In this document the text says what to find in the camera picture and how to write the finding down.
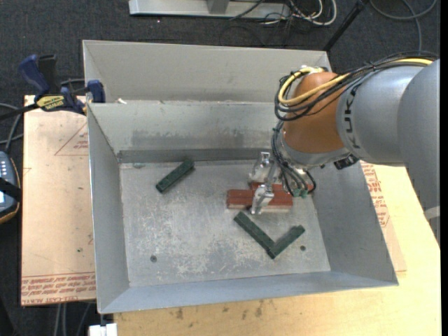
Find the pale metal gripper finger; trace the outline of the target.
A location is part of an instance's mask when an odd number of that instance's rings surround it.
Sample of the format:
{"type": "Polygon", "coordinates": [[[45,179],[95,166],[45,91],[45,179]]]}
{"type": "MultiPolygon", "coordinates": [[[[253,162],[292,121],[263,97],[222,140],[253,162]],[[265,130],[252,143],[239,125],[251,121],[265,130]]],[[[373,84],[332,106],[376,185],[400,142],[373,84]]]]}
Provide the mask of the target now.
{"type": "Polygon", "coordinates": [[[272,168],[270,152],[261,152],[248,175],[249,183],[266,182],[272,168]]]}
{"type": "Polygon", "coordinates": [[[270,185],[262,184],[256,188],[251,205],[251,214],[260,215],[265,207],[274,198],[274,192],[270,185]]]}

